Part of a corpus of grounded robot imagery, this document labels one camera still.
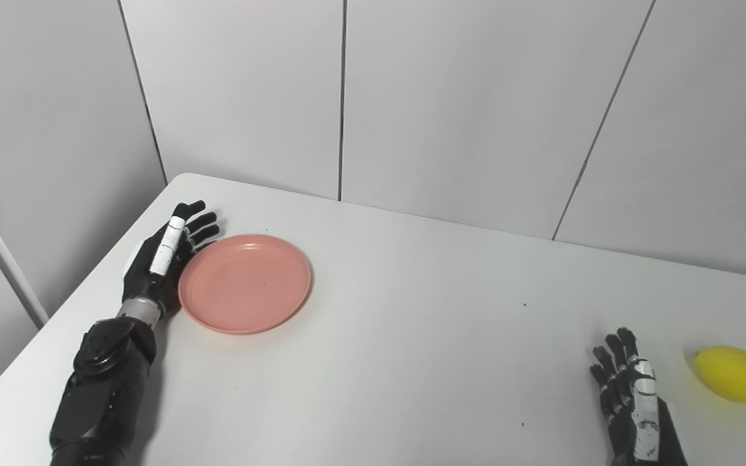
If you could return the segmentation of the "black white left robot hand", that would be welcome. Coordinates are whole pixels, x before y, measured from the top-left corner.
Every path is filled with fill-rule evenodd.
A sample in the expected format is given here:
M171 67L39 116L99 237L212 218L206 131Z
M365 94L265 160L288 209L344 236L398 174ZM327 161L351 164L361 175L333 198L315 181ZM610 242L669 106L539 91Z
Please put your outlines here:
M202 200L190 204L179 203L172 212L172 219L175 218L183 220L182 227L175 229L167 221L142 242L124 275L122 290L122 301L130 298L149 299L157 304L162 316L180 309L178 285L181 275L190 260L207 245L214 243L220 233L218 216L213 210L208 210ZM170 254L168 268L163 272L153 272L158 248L169 231L180 233L180 236Z

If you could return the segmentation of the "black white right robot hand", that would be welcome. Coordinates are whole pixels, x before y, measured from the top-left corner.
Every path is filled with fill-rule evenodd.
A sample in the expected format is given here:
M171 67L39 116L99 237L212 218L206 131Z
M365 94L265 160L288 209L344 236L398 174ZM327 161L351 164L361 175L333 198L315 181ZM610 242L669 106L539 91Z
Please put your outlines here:
M594 347L589 371L611 445L611 465L686 465L686 454L668 405L657 392L652 365L640 357L635 334L626 327Z

